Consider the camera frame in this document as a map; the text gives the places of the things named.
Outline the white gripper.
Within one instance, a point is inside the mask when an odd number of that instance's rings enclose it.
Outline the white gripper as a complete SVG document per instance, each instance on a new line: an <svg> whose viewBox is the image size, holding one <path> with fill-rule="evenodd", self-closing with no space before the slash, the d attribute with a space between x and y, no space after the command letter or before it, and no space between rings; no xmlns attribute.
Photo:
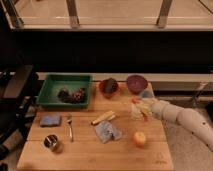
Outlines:
<svg viewBox="0 0 213 171"><path fill-rule="evenodd" d="M156 119L162 118L162 111L163 111L163 107L165 106L164 101L157 101L154 103L153 98L145 98L145 99L141 99L139 101L139 104L148 105L148 106L151 105L151 111L147 108L140 109L140 112L145 121L147 121L151 115Z"/></svg>

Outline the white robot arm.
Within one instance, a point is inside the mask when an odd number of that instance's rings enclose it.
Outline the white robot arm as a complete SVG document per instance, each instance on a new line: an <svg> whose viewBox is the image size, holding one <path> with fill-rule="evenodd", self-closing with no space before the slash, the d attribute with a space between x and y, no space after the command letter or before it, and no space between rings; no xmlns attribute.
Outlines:
<svg viewBox="0 0 213 171"><path fill-rule="evenodd" d="M180 107L154 98L139 100L136 106L145 115L182 126L213 152L213 126L195 109Z"/></svg>

